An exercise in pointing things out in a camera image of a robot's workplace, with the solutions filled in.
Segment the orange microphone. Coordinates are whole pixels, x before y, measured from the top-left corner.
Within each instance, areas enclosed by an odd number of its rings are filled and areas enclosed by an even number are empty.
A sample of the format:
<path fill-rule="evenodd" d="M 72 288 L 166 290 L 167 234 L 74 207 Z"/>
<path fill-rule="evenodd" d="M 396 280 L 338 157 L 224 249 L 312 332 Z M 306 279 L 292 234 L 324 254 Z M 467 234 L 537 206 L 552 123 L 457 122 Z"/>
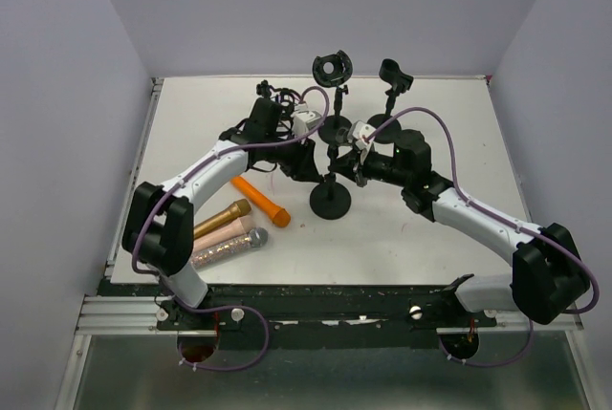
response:
<path fill-rule="evenodd" d="M 237 176 L 230 183 L 264 212 L 276 227 L 286 227 L 291 222 L 291 215 L 285 208 L 274 203 L 243 177 Z"/>

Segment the pink microphone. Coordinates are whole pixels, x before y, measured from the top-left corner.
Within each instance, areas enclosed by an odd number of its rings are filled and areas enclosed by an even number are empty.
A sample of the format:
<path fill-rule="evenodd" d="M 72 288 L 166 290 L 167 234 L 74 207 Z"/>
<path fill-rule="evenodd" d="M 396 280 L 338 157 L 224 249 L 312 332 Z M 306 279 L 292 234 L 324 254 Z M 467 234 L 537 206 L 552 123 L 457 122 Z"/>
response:
<path fill-rule="evenodd" d="M 255 227 L 254 219 L 250 216 L 237 218 L 229 224 L 219 227 L 212 232 L 196 239 L 193 251 L 198 252 L 205 248 L 214 247 L 229 239 L 249 233 Z"/>

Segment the silver glitter microphone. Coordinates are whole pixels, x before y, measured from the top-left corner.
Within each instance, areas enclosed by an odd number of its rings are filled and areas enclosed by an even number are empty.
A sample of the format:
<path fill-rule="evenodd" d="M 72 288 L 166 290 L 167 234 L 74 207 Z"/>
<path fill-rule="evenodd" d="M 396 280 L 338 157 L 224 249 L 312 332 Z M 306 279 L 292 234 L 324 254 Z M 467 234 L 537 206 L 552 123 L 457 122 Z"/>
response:
<path fill-rule="evenodd" d="M 224 259 L 262 248 L 269 240 L 269 232 L 263 227 L 256 227 L 246 234 L 234 237 L 217 245 L 194 252 L 190 264 L 196 270 L 216 265 Z"/>

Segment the black round base shock stand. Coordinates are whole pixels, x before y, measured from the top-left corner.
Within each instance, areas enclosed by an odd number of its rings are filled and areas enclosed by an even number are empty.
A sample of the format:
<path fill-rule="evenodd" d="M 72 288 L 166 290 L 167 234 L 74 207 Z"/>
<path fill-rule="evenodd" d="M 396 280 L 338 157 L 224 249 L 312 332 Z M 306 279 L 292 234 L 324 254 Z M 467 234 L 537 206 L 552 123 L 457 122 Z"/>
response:
<path fill-rule="evenodd" d="M 346 52 L 317 56 L 312 65 L 312 75 L 318 86 L 334 89 L 333 113 L 325 118 L 317 130 L 319 137 L 327 144 L 336 142 L 340 129 L 348 129 L 352 123 L 341 114 L 343 97 L 348 94 L 346 82 L 353 74 L 353 64 Z"/>

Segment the black tripod shock mount stand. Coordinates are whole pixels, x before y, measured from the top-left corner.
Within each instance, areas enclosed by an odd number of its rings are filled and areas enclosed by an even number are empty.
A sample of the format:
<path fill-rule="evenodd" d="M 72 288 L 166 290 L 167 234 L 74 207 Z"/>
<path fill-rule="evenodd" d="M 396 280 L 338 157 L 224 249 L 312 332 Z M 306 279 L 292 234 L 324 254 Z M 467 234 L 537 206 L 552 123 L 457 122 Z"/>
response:
<path fill-rule="evenodd" d="M 299 94 L 297 91 L 287 87 L 273 87 L 266 79 L 256 85 L 256 93 L 260 97 L 268 98 L 276 102 L 288 113 L 292 113 L 295 106 L 299 103 Z"/>

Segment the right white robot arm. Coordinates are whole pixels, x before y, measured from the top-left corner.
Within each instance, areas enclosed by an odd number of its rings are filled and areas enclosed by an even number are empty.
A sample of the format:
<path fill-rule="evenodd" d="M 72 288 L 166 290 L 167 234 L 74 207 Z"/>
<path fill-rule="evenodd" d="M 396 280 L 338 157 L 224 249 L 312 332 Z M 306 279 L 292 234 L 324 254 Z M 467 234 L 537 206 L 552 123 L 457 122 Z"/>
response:
<path fill-rule="evenodd" d="M 431 148 L 421 132 L 400 131 L 386 156 L 366 141 L 373 130 L 359 122 L 337 132 L 336 143 L 350 150 L 333 162 L 333 172 L 359 186 L 370 181 L 398 186 L 413 213 L 467 235 L 511 268 L 501 275 L 455 279 L 447 287 L 451 295 L 439 305 L 448 324 L 459 326 L 474 313 L 494 310 L 521 312 L 546 325 L 590 289 L 590 278 L 579 265 L 576 245 L 565 227 L 542 227 L 497 210 L 485 213 L 432 169 Z"/>

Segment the gold microphone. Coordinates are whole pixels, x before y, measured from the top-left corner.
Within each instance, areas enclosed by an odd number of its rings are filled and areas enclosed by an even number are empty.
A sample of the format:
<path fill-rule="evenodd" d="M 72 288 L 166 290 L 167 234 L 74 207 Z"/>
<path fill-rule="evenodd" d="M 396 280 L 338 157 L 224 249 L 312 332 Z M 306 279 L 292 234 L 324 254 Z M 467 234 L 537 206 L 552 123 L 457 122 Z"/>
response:
<path fill-rule="evenodd" d="M 229 224 L 237 218 L 248 215 L 250 212 L 251 205 L 247 200 L 241 199 L 235 201 L 222 211 L 196 225 L 193 229 L 193 238 L 199 239 L 213 230 Z"/>

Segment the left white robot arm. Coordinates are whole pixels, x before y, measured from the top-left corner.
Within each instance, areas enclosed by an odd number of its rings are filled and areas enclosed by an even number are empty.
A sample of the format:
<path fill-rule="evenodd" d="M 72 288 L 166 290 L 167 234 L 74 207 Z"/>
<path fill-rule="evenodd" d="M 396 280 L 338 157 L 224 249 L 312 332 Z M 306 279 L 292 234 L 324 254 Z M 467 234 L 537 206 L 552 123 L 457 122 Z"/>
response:
<path fill-rule="evenodd" d="M 282 136 L 282 105 L 261 97 L 251 114 L 222 132 L 191 167 L 161 184 L 141 183 L 134 191 L 121 246 L 131 254 L 134 271 L 157 276 L 182 301 L 179 316 L 188 327 L 203 328 L 212 315 L 205 299 L 208 285 L 190 262 L 196 212 L 258 162 L 277 164 L 294 181 L 318 182 L 310 137 L 326 116 L 299 104 L 290 116 L 289 135 Z"/>

